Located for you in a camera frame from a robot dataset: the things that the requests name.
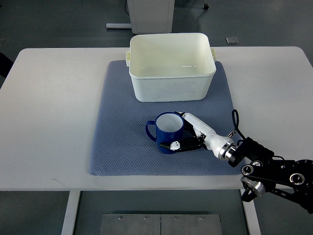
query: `cable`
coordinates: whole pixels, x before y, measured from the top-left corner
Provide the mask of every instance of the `cable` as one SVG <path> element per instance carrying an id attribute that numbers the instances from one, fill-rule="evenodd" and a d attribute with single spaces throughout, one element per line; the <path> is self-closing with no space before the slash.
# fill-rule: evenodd
<path id="1" fill-rule="evenodd" d="M 125 1 L 124 9 L 125 9 L 125 12 L 127 13 L 127 15 L 129 15 L 129 13 L 126 10 L 126 4 L 127 4 L 127 0 Z"/>
<path id="2" fill-rule="evenodd" d="M 241 138 L 243 138 L 244 140 L 246 139 L 243 134 L 240 132 L 238 126 L 239 126 L 239 114 L 238 114 L 238 111 L 236 109 L 234 109 L 232 112 L 231 112 L 231 117 L 232 117 L 232 120 L 233 120 L 233 124 L 234 124 L 234 130 L 238 132 L 238 134 L 241 136 Z"/>

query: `robotic hand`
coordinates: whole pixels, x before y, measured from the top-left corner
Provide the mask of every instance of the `robotic hand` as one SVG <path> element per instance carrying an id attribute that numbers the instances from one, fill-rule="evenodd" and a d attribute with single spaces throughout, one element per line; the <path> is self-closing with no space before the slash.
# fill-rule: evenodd
<path id="1" fill-rule="evenodd" d="M 172 143 L 160 143 L 161 147 L 177 152 L 190 151 L 204 147 L 212 150 L 214 156 L 221 160 L 228 160 L 228 164 L 236 167 L 244 158 L 251 160 L 250 164 L 242 167 L 241 181 L 244 186 L 242 200 L 250 202 L 265 192 L 298 203 L 310 214 L 313 213 L 313 161 L 284 160 L 275 156 L 274 152 L 247 137 L 239 131 L 237 110 L 233 110 L 232 119 L 235 129 L 228 137 L 219 136 L 203 121 L 190 113 L 178 113 L 185 121 L 185 130 L 192 137 Z M 242 140 L 237 144 L 231 137 L 238 132 Z M 288 193 L 276 188 L 276 184 L 293 188 L 294 193 Z"/>

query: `gray floor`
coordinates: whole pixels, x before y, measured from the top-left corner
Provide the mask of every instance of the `gray floor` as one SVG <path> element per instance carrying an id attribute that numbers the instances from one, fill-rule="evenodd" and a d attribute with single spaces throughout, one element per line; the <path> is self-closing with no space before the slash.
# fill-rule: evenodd
<path id="1" fill-rule="evenodd" d="M 237 46 L 296 46 L 303 49 L 313 65 L 313 1 L 214 0 L 208 3 L 209 10 L 203 11 L 200 0 L 176 0 L 172 32 L 204 33 L 213 47 L 229 46 L 225 37 L 232 36 L 238 38 Z M 106 23 L 130 22 L 124 11 L 124 0 L 0 0 L 0 5 L 0 39 L 5 39 L 0 52 L 12 61 L 24 48 L 128 47 L 134 36 L 131 30 L 105 28 Z M 0 77 L 0 87 L 3 82 L 4 78 Z M 64 216 L 67 195 L 0 192 L 0 231 L 60 234 L 60 220 L 54 221 L 54 227 L 49 223 L 51 218 Z M 274 195 L 257 198 L 255 204 L 263 235 L 312 231 L 312 218 L 297 204 Z M 38 208 L 41 213 L 36 216 L 34 212 Z"/>

